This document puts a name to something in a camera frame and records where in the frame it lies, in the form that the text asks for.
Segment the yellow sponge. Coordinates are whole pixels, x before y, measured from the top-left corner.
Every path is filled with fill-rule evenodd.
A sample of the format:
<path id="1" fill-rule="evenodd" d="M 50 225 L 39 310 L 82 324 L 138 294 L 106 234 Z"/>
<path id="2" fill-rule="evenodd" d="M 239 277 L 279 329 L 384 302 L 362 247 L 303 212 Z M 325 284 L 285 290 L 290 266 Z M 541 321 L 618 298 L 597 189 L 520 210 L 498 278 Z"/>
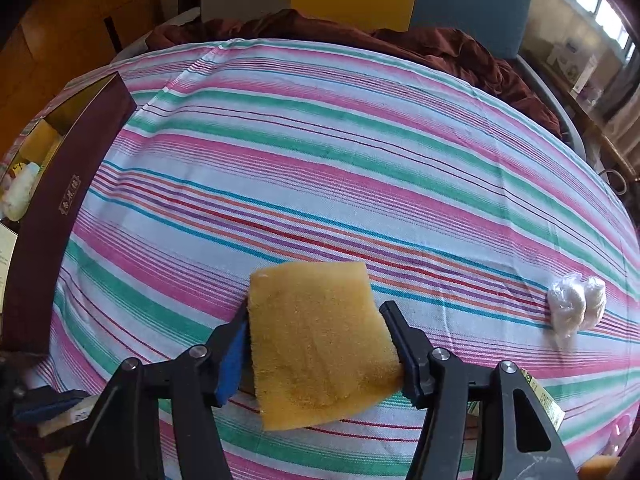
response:
<path id="1" fill-rule="evenodd" d="M 360 261 L 258 269 L 250 276 L 247 311 L 254 388 L 267 431 L 357 415 L 402 385 L 392 336 Z"/>

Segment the white plastic-wrapped bundle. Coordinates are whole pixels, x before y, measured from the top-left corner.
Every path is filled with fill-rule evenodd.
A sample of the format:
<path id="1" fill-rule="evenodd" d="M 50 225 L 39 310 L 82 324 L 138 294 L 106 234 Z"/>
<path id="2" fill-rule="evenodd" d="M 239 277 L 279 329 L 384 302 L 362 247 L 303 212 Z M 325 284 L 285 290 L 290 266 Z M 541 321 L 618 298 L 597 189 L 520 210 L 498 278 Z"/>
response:
<path id="1" fill-rule="evenodd" d="M 27 164 L 13 179 L 1 200 L 2 214 L 11 221 L 20 220 L 32 198 L 40 167 L 35 162 Z"/>

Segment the small green tea packet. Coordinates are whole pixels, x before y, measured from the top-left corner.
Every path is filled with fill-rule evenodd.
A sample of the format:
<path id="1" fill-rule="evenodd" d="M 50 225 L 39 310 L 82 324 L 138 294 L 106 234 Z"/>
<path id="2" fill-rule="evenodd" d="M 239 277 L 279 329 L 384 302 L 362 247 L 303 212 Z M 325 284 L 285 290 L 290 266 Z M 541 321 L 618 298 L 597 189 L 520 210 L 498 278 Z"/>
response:
<path id="1" fill-rule="evenodd" d="M 522 368 L 521 373 L 529 384 L 529 387 L 532 388 L 544 411 L 547 413 L 552 422 L 552 426 L 555 430 L 559 430 L 565 418 L 565 412 L 560 408 L 559 404 L 555 402 L 553 396 L 548 393 L 547 389 L 544 388 L 540 382 L 537 382 L 537 379 L 533 375 L 529 374 L 528 370 Z"/>

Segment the striped bed sheet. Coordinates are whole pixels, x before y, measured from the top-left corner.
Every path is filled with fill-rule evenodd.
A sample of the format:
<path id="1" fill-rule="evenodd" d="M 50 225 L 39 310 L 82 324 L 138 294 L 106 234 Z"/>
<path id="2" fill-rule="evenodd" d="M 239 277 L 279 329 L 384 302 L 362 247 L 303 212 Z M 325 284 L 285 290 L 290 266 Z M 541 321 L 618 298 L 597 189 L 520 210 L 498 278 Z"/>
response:
<path id="1" fill-rule="evenodd" d="M 388 55 L 231 40 L 115 66 L 137 107 L 81 205 L 32 387 L 99 393 L 128 356 L 206 339 L 250 274 L 361 260 L 375 299 L 462 360 L 524 367 L 565 412 L 575 464 L 639 409 L 639 247 L 564 142 L 465 82 Z M 605 282 L 591 330 L 547 292 Z"/>

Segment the small white plastic bag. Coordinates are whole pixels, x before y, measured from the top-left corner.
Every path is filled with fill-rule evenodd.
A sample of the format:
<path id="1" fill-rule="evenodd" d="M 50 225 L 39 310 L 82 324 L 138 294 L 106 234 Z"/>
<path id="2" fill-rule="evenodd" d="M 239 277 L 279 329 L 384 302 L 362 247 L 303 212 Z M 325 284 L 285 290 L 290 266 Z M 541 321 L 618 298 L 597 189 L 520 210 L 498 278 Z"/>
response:
<path id="1" fill-rule="evenodd" d="M 606 307 L 605 282 L 595 275 L 564 275 L 547 292 L 551 325 L 560 338 L 591 330 L 603 318 Z"/>

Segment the dark red blanket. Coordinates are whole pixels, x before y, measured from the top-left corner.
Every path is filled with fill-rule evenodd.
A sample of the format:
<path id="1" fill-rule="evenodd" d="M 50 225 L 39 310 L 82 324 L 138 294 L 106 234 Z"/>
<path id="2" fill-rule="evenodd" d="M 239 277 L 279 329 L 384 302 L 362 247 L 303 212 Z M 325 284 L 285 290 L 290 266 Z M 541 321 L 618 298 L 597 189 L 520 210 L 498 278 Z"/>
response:
<path id="1" fill-rule="evenodd" d="M 455 76 L 506 102 L 555 136 L 561 125 L 547 104 L 536 95 L 513 66 L 495 58 L 480 42 L 457 28 L 418 27 L 406 32 L 389 28 L 364 32 L 356 27 L 307 18 L 284 9 L 247 22 L 196 18 L 184 25 L 160 25 L 145 39 L 151 51 L 180 44 L 231 39 L 289 39 L 339 44 L 402 58 Z"/>

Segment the white box on sill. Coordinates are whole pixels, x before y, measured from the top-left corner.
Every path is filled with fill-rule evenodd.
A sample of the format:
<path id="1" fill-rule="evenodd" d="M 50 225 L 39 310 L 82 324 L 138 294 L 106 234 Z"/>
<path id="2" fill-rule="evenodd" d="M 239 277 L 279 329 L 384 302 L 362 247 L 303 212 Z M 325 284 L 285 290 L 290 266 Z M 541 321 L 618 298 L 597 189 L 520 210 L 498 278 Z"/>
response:
<path id="1" fill-rule="evenodd" d="M 582 92 L 598 65 L 595 55 L 570 41 L 555 44 L 546 62 L 570 84 L 570 92 L 575 96 Z"/>

